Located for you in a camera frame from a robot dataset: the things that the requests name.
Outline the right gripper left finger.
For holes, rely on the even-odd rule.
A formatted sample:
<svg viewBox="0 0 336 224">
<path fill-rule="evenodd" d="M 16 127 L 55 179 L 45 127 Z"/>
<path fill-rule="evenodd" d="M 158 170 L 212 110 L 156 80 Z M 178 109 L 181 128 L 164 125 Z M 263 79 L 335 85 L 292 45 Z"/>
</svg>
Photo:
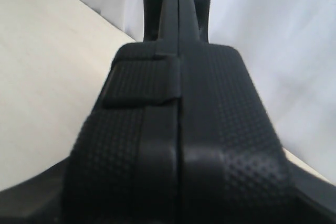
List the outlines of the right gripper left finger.
<svg viewBox="0 0 336 224">
<path fill-rule="evenodd" d="M 1 224 L 63 223 L 61 193 L 66 162 L 1 191 Z"/>
</svg>

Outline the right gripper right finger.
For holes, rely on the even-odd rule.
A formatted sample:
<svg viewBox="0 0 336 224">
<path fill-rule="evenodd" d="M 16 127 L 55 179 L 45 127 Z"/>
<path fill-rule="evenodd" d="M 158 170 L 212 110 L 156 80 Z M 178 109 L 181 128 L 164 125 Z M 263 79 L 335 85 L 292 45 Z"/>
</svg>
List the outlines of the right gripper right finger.
<svg viewBox="0 0 336 224">
<path fill-rule="evenodd" d="M 335 223 L 335 185 L 284 156 L 283 223 Z"/>
</svg>

